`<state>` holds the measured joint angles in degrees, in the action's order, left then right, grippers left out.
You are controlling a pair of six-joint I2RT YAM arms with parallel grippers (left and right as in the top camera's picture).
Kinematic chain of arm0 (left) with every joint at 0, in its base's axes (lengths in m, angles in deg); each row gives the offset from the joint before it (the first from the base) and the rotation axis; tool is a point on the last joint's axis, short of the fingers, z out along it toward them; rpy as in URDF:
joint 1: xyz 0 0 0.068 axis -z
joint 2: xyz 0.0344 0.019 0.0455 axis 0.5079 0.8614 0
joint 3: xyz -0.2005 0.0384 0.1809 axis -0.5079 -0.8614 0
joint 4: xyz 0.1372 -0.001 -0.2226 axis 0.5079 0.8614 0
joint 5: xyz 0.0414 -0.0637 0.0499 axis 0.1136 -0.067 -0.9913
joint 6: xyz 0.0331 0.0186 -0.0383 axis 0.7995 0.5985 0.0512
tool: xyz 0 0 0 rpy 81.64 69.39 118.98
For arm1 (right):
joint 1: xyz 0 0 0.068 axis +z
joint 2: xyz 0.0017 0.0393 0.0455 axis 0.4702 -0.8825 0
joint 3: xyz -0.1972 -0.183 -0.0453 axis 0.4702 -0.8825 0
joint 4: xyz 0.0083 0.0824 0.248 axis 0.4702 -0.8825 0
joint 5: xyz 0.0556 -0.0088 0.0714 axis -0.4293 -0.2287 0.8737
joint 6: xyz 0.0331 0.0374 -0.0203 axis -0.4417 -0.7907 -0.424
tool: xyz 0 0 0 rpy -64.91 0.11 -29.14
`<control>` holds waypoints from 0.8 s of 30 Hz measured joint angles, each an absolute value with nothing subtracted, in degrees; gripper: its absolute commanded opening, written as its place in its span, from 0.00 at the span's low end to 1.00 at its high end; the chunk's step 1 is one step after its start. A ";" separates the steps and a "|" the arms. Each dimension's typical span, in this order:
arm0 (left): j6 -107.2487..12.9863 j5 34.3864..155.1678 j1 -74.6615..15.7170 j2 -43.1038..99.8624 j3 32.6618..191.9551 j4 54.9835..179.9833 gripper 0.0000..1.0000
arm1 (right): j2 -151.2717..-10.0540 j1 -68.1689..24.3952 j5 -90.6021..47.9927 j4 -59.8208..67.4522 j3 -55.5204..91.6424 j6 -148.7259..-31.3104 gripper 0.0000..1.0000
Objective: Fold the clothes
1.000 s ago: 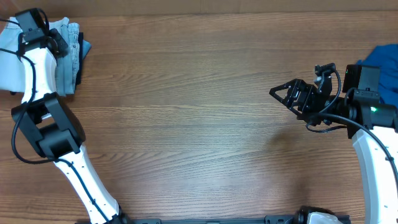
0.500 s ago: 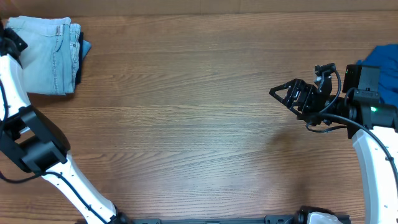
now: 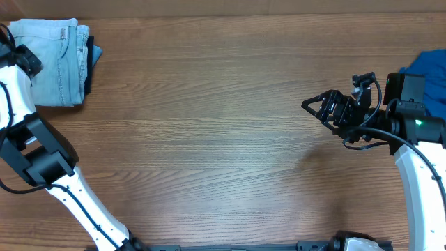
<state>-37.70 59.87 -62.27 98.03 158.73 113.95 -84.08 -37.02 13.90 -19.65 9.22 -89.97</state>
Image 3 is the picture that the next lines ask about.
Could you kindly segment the light blue denim shorts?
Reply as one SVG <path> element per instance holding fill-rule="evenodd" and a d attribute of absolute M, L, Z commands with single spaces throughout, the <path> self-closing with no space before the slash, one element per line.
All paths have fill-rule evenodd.
<path fill-rule="evenodd" d="M 20 19 L 8 28 L 15 42 L 26 45 L 42 63 L 41 71 L 31 80 L 34 103 L 46 107 L 82 104 L 90 28 L 75 18 Z"/>

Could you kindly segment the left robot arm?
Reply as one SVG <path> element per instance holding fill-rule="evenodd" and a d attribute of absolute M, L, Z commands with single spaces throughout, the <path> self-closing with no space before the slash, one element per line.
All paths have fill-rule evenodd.
<path fill-rule="evenodd" d="M 89 187 L 71 143 L 36 111 L 31 80 L 40 70 L 37 56 L 1 25 L 1 158 L 30 185 L 28 193 L 56 197 L 98 250 L 146 250 Z"/>

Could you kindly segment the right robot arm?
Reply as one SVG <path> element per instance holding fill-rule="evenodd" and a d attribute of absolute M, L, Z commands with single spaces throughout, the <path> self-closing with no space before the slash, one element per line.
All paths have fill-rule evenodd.
<path fill-rule="evenodd" d="M 445 249 L 445 120 L 427 114 L 425 78 L 390 73 L 371 107 L 374 73 L 353 75 L 350 96 L 328 90 L 302 102 L 351 150 L 388 146 L 403 182 L 410 250 Z M 366 145 L 358 147 L 356 142 Z"/>

